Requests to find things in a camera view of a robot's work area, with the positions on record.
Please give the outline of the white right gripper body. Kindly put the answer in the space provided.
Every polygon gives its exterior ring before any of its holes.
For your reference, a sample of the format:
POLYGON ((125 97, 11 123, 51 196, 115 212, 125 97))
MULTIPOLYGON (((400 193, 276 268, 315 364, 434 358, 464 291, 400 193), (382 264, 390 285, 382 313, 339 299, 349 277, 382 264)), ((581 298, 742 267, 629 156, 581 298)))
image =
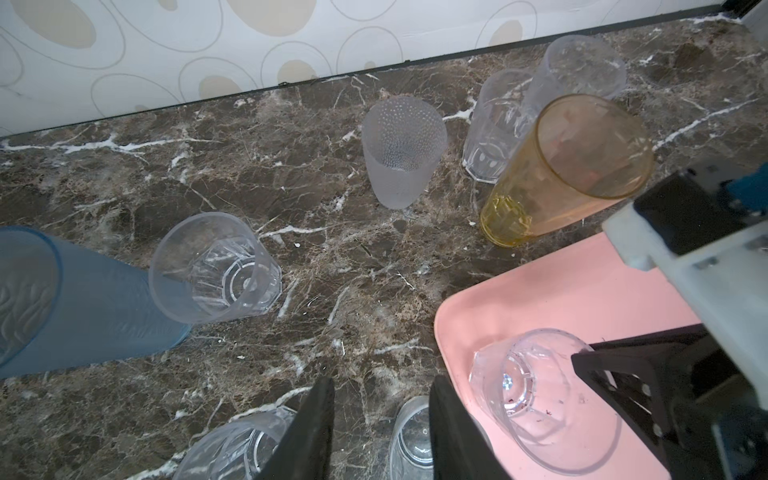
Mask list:
POLYGON ((678 171, 607 219, 623 262, 660 270, 698 323, 595 344, 576 375, 674 479, 767 475, 767 170, 678 171))

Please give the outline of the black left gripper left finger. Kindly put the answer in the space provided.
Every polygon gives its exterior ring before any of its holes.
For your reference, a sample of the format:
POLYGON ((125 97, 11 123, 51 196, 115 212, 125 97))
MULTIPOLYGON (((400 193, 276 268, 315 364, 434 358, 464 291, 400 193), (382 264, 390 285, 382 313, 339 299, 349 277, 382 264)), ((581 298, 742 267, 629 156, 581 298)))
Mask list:
POLYGON ((328 479, 335 420, 335 387, 319 378, 277 449, 256 479, 328 479))

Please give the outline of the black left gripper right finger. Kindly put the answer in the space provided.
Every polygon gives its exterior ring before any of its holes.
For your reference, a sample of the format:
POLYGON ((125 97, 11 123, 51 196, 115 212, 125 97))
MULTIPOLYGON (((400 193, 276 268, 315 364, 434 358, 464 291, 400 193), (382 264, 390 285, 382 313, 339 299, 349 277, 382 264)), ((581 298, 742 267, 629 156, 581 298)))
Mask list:
POLYGON ((429 394, 434 479, 509 479, 450 380, 434 378, 429 394))

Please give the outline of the clear small round glass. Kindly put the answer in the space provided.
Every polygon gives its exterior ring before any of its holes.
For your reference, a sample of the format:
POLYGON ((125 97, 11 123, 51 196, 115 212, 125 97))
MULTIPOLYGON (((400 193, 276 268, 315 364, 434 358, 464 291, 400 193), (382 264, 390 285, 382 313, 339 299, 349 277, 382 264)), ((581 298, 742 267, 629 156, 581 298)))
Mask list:
POLYGON ((399 410, 389 451, 391 480, 432 480, 429 398, 416 396, 399 410))

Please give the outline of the clear ribbed small glass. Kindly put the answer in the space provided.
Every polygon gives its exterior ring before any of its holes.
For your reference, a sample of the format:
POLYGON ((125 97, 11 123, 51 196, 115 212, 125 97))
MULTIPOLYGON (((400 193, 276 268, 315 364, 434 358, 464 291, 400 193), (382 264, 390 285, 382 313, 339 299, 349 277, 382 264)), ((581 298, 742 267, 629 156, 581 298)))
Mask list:
POLYGON ((255 479, 297 412, 281 406, 220 426, 192 446, 174 479, 255 479))

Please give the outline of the pink plastic tray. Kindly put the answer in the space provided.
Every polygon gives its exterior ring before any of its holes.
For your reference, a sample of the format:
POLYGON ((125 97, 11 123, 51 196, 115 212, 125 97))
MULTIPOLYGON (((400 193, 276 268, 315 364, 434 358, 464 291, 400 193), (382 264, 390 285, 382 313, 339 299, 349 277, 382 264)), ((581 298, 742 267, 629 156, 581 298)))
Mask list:
POLYGON ((475 404, 469 384, 475 352, 539 328, 593 344, 698 321, 660 270, 625 265, 607 236, 597 234, 449 297, 437 310, 434 334, 458 396, 507 473, 554 479, 475 404))

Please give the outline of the clear wide faceted tumbler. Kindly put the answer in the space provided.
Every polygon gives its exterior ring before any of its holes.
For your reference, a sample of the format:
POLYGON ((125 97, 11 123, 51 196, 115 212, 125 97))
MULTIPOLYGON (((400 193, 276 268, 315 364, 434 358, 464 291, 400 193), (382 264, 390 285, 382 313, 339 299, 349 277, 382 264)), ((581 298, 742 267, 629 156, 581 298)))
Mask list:
POLYGON ((148 274, 157 307, 186 324, 265 314, 282 293, 282 271, 251 228, 222 212, 193 215, 155 250, 148 274))

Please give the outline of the clear faceted short tumbler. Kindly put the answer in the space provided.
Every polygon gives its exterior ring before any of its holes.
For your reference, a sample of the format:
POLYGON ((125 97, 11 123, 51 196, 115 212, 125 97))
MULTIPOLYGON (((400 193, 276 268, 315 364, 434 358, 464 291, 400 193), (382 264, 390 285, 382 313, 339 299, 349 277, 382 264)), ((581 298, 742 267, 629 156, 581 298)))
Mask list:
POLYGON ((523 105, 536 116, 551 101, 570 94, 613 99, 624 90, 627 78, 625 62, 604 41, 584 35, 563 36, 547 48, 523 105))

